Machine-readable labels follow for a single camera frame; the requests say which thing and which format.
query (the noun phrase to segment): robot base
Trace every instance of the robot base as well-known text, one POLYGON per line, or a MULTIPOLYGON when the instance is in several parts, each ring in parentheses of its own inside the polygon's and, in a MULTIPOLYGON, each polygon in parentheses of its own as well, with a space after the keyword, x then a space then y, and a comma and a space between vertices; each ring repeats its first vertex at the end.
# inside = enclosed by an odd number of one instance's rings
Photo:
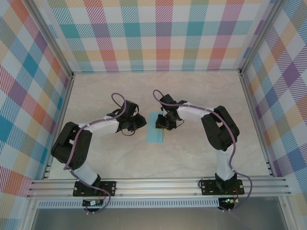
MULTIPOLYGON (((108 191, 111 196, 115 196, 115 190, 116 190, 116 181, 100 181, 100 183, 95 183, 93 185, 95 187, 102 188, 106 191, 108 191)), ((96 189, 89 188, 82 184, 81 182, 76 182, 74 186, 74 190, 72 193, 72 196, 99 196, 100 191, 96 189)))
POLYGON ((232 188, 229 189, 227 192, 221 192, 220 188, 216 186, 216 180, 201 180, 200 186, 201 186, 201 194, 203 196, 207 196, 207 195, 243 195, 245 193, 242 180, 236 180, 232 188))

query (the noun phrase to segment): blue sponge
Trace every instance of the blue sponge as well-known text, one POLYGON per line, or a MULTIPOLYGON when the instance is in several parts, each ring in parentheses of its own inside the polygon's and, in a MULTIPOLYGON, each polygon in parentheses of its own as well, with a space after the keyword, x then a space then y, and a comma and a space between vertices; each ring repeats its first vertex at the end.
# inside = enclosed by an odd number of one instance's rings
POLYGON ((149 120, 147 122, 147 142, 156 142, 162 143, 163 142, 163 129, 155 128, 155 122, 158 118, 159 114, 163 114, 162 111, 149 113, 149 120))

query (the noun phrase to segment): plaid backdrop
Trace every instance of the plaid backdrop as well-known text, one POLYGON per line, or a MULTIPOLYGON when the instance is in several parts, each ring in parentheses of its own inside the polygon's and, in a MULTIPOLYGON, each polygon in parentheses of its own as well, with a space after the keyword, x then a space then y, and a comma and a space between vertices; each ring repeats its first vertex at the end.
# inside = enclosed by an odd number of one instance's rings
POLYGON ((17 228, 50 150, 67 84, 21 0, 0 0, 0 230, 17 228))
POLYGON ((237 69, 257 33, 257 23, 252 25, 261 19, 258 10, 269 4, 269 0, 35 2, 71 67, 82 72, 237 69))
POLYGON ((274 5, 274 3, 275 3, 275 0, 270 0, 270 3, 268 4, 267 8, 265 9, 265 12, 264 12, 264 14, 263 14, 262 17, 261 17, 261 20, 260 20, 260 22, 259 22, 259 24, 258 24, 258 26, 257 26, 257 28, 256 28, 256 30, 255 30, 255 32, 254 32, 254 34, 253 34, 253 36, 252 36, 252 38, 251 38, 249 44, 248 44, 248 47, 247 47, 247 49, 245 50, 245 53, 244 53, 244 55, 243 55, 243 58, 242 58, 242 60, 241 60, 241 62, 240 62, 240 65, 239 65, 239 67, 238 67, 239 69, 242 68, 242 66, 243 66, 243 64, 244 64, 244 62, 245 62, 245 60, 246 60, 246 57, 247 57, 248 54, 249 54, 250 49, 253 47, 253 45, 254 45, 254 43, 255 43, 257 37, 258 37, 258 34, 259 34, 261 28, 262 28, 263 25, 264 25, 265 20, 268 18, 269 14, 270 14, 270 12, 271 12, 271 9, 272 9, 272 6, 274 5))
POLYGON ((245 76, 278 176, 307 229, 307 1, 288 0, 245 76))

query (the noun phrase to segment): red wire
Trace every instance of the red wire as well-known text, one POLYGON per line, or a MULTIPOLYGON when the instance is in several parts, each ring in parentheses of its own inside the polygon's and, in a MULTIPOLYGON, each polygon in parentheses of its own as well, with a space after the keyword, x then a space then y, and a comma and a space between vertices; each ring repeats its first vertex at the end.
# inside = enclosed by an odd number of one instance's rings
POLYGON ((98 198, 98 202, 100 203, 100 197, 101 197, 101 192, 99 193, 99 198, 98 198))
POLYGON ((238 199, 239 198, 239 192, 238 192, 238 190, 236 188, 234 188, 234 189, 236 191, 236 198, 238 199))

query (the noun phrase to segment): marble table surface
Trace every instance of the marble table surface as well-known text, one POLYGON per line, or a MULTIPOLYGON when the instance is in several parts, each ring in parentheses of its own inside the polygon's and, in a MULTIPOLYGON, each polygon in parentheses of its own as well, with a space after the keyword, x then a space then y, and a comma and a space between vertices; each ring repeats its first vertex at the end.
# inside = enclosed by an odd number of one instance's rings
MULTIPOLYGON (((223 105, 240 129, 234 168, 247 175, 268 175, 268 169, 236 71, 119 72, 76 75, 64 124, 86 123, 117 109, 113 92, 136 102, 146 119, 160 104, 152 91, 169 93, 203 107, 223 105)), ((160 178, 213 176, 215 149, 209 144, 201 122, 185 121, 164 131, 163 143, 146 142, 146 126, 132 137, 122 133, 92 137, 87 160, 102 178, 160 178)), ((64 164, 53 160, 49 179, 72 178, 64 164)))

